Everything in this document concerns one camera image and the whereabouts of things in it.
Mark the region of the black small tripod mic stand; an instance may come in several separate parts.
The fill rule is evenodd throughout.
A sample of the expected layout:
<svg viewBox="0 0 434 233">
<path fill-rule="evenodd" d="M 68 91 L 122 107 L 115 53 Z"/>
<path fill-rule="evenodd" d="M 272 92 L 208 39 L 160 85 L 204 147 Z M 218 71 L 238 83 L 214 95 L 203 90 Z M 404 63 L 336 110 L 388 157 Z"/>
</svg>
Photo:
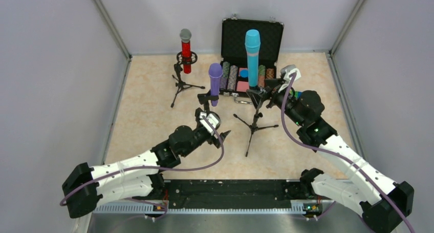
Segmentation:
<svg viewBox="0 0 434 233">
<path fill-rule="evenodd" d="M 265 88 L 256 87 L 256 88 L 254 88 L 252 90 L 261 90 L 261 89 L 265 89 Z M 236 118 L 239 121 L 241 121 L 250 130 L 250 137 L 249 137 L 248 147 L 247 147 L 247 150 L 246 150 L 246 153 L 245 153 L 245 157 L 248 157 L 248 155 L 249 155 L 249 150 L 250 150 L 250 146 L 251 146 L 252 137 L 253 137 L 253 135 L 254 135 L 255 132 L 261 131 L 261 130 L 264 130 L 264 129 L 270 129 L 270 128 L 277 128 L 277 127 L 279 127 L 278 124 L 268 125 L 268 126 L 263 126 L 263 127 L 258 126 L 258 124 L 257 124 L 258 120 L 260 118 L 263 118 L 263 114 L 260 112 L 261 107 L 262 106 L 254 106 L 254 108 L 255 108 L 255 114 L 253 115 L 253 120 L 252 120 L 251 124 L 248 124 L 246 121 L 244 121 L 242 118 L 240 118 L 237 114 L 233 114 L 234 118 Z"/>
</svg>

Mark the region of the black round-base mic stand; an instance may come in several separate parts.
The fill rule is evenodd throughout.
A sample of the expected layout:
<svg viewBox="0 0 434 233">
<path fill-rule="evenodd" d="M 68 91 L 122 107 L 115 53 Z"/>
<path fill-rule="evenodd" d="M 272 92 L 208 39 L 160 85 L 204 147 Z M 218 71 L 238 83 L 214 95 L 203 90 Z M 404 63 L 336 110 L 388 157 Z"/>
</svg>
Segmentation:
<svg viewBox="0 0 434 233">
<path fill-rule="evenodd" d="M 212 113 L 213 112 L 210 109 L 210 103 L 211 103 L 211 101 L 213 99 L 213 97 L 210 96 L 210 92 L 203 93 L 203 94 L 198 94 L 197 98 L 198 98 L 199 104 L 204 107 L 204 109 L 203 109 L 204 111 L 206 111 L 207 113 Z"/>
</svg>

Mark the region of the purple microphone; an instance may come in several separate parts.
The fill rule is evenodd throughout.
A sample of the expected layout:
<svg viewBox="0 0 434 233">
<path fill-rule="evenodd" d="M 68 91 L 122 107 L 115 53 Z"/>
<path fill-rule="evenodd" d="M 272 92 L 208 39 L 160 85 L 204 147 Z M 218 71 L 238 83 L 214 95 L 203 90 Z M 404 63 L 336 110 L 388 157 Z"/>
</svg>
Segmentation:
<svg viewBox="0 0 434 233">
<path fill-rule="evenodd" d="M 213 97 L 211 105 L 216 107 L 220 94 L 220 80 L 223 75 L 222 66 L 219 63 L 212 63 L 209 67 L 208 75 L 210 78 L 210 96 Z"/>
</svg>

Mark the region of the cyan microphone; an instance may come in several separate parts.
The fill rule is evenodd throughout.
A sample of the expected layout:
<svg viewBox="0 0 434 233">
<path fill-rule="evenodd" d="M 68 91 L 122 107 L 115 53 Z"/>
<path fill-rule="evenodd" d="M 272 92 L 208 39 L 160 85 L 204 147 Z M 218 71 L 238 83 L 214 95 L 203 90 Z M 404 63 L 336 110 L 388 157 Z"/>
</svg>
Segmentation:
<svg viewBox="0 0 434 233">
<path fill-rule="evenodd" d="M 258 61 L 261 38 L 258 30 L 250 29 L 245 34 L 245 49 L 247 53 L 248 84 L 250 88 L 258 85 Z"/>
</svg>

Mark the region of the red glitter microphone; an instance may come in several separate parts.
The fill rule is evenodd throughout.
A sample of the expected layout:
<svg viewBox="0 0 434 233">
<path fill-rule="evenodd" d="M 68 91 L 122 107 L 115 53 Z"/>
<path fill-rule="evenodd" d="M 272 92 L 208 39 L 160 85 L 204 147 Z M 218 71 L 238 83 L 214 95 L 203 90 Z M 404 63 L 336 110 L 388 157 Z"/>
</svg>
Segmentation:
<svg viewBox="0 0 434 233">
<path fill-rule="evenodd" d="M 182 62 L 185 62 L 184 64 L 184 73 L 190 74 L 191 73 L 191 62 L 192 62 L 192 52 L 190 47 L 190 40 L 192 37 L 192 33 L 189 29 L 183 28 L 180 32 L 180 39 L 181 39 L 181 45 L 182 45 Z"/>
</svg>

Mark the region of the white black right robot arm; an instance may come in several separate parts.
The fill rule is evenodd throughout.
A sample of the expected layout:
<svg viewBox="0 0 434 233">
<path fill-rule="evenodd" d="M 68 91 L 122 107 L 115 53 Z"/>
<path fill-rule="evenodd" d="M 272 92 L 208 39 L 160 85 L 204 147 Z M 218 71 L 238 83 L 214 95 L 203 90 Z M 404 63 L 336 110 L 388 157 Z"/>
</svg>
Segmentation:
<svg viewBox="0 0 434 233">
<path fill-rule="evenodd" d="M 316 91 L 307 90 L 295 96 L 292 88 L 285 87 L 281 80 L 275 80 L 275 85 L 275 89 L 249 89 L 247 95 L 256 107 L 265 101 L 269 108 L 279 107 L 281 120 L 289 118 L 298 126 L 292 140 L 319 152 L 349 179 L 349 183 L 344 183 L 313 168 L 304 171 L 300 178 L 307 189 L 352 210 L 374 232 L 391 232 L 401 223 L 414 232 L 408 220 L 414 188 L 408 182 L 398 183 L 382 174 L 352 150 L 321 117 L 324 104 Z"/>
</svg>

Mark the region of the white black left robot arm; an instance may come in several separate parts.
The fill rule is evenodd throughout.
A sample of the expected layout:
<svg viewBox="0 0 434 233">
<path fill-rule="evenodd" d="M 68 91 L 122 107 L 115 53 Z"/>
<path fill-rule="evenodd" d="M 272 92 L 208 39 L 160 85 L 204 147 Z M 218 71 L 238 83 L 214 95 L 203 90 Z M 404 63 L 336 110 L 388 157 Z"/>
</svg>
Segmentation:
<svg viewBox="0 0 434 233">
<path fill-rule="evenodd" d="M 80 218 L 97 207 L 132 197 L 147 197 L 163 192 L 164 171 L 187 172 L 178 168 L 181 158 L 190 155 L 204 143 L 224 149 L 230 131 L 218 132 L 221 120 L 215 112 L 198 108 L 197 126 L 177 127 L 166 140 L 145 152 L 110 164 L 75 166 L 62 184 L 64 198 L 60 206 L 68 209 L 70 218 Z"/>
</svg>

